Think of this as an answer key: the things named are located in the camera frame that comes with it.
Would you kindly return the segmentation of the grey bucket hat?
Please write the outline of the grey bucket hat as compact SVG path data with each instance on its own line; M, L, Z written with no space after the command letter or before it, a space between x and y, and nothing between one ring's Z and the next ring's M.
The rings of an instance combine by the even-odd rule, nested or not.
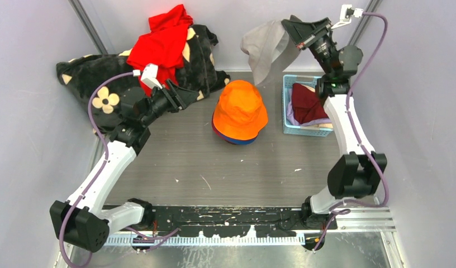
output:
M268 21L247 32L240 48L248 56L248 64L256 86L268 84L299 56L280 20Z

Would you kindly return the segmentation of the red bucket hat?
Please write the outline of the red bucket hat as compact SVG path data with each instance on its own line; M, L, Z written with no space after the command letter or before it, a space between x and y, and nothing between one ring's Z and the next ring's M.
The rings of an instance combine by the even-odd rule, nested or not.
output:
M211 121L211 127L212 127L212 130L214 131L214 133L219 137L221 138L222 140L224 140L225 142L229 143L229 144L232 144L232 142L230 140L227 139L226 136L224 136L223 134L221 134L218 129L215 127L214 125L214 122Z

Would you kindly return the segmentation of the light blue plastic basket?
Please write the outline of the light blue plastic basket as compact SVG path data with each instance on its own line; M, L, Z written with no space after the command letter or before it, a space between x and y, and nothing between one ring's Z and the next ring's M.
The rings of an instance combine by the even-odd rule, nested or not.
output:
M283 76L282 105L283 105L283 133L289 135L326 137L333 132L333 129L319 125L299 125L294 123L292 110L292 86L296 83L313 88L320 79L320 76L286 74Z

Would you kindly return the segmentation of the orange hat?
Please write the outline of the orange hat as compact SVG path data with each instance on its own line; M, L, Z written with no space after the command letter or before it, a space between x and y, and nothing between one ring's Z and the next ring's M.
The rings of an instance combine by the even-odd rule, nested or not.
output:
M252 140L268 124L269 117L258 89L244 80L229 82L212 115L214 128L235 140Z

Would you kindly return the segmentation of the dark red hat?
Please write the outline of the dark red hat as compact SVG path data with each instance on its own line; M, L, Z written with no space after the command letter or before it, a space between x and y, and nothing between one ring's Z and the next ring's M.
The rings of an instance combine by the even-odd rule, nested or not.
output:
M328 118L313 88L302 84L296 83L292 86L292 107L294 117L299 123Z

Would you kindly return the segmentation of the blue bucket hat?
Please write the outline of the blue bucket hat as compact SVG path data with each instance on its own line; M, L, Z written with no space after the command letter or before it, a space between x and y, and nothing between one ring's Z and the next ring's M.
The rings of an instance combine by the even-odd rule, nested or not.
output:
M233 145L248 145L248 144L253 143L257 139L257 137L254 137L254 138L249 139L249 140L239 140L239 139L234 139L234 138L231 138L231 137L227 137L227 139L230 140Z

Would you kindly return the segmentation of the lilac bucket hat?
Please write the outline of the lilac bucket hat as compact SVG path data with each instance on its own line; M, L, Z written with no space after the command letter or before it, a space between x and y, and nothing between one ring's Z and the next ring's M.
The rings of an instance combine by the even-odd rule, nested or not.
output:
M328 118L314 119L314 120L306 122L306 123L299 123L294 117L292 102L288 102L288 104L286 106L286 119L290 122L291 125L305 126L305 127L315 125L315 124L321 124L321 123L331 123L330 119L328 119Z

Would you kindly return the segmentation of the beige bucket hat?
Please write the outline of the beige bucket hat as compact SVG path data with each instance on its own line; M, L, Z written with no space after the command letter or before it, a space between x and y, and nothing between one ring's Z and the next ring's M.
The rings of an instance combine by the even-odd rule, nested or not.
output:
M333 129L333 124L332 123L321 123L321 124L311 125L311 127Z

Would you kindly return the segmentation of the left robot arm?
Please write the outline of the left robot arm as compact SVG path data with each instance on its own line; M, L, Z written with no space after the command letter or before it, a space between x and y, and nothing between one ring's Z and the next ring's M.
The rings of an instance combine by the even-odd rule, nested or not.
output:
M104 154L80 187L64 201L50 207L51 221L60 243L89 252L100 250L108 237L127 227L142 231L152 227L155 213L151 203L131 198L123 205L103 210L103 205L124 170L135 160L150 137L149 126L161 115L186 109L202 97L201 91L181 88L171 81L167 88L154 87L147 96L132 87L121 94L107 87L97 90L93 108L115 104L121 122L109 133Z

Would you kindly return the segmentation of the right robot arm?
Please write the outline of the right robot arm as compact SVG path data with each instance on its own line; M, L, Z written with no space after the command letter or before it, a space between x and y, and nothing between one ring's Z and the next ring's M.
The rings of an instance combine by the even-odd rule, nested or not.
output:
M374 195L387 158L369 143L354 107L350 80L363 60L362 50L355 45L338 49L333 40L334 26L328 18L303 22L291 16L281 24L295 46L299 50L309 49L324 71L315 92L332 123L340 149L340 158L328 173L327 186L302 204L302 224L315 229L340 204L358 204L360 199Z

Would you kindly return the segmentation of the red cloth on blanket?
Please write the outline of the red cloth on blanket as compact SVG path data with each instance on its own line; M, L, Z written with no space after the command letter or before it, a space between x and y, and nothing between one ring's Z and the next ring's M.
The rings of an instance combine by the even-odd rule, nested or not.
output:
M193 18L183 4L178 4L166 13L149 17L148 24L150 32L139 36L126 62L141 71L149 64L157 65L156 78L162 85L167 80L178 84L175 73L184 67L182 52Z

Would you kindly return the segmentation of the black floral plush blanket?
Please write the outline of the black floral plush blanket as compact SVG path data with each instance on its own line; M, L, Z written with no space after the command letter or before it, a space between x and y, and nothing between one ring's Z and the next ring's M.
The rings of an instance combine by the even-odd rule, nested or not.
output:
M197 93L197 100L208 98L223 89L231 77L214 66L213 46L217 36L205 25L188 28L188 40L183 49L183 67L168 79L167 90L174 88ZM111 132L123 120L122 101L135 88L139 93L143 84L133 75L122 77L133 68L126 63L129 53L116 55L88 55L70 62L59 62L56 74L60 84L87 109L92 107L93 119L102 133Z

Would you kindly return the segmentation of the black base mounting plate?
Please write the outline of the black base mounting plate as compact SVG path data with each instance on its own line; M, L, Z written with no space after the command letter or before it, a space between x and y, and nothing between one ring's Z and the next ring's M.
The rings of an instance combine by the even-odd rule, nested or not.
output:
M149 220L133 224L137 231L167 235L178 229L181 237L246 237L253 229L256 238L293 237L298 233L321 233L335 229L330 216L308 214L305 207L213 207L154 206Z

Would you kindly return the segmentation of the aluminium rail frame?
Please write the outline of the aluminium rail frame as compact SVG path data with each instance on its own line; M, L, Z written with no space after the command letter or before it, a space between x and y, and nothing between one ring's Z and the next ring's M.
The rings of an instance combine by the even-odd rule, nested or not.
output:
M335 232L376 232L395 231L395 224L388 208L364 208L352 207L347 214L344 208L339 207L330 216L329 223L335 222L335 229L325 228L327 233ZM311 250L321 238L322 233L298 233L293 237L268 237L256 238L253 229L248 231L246 237L219 236L205 237L199 234L196 237L181 237L178 229L168 234L158 235L156 231L137 231L135 229L122 229L110 235L104 246L131 246L137 248L149 248L155 245L161 246L256 246L256 245L303 245Z

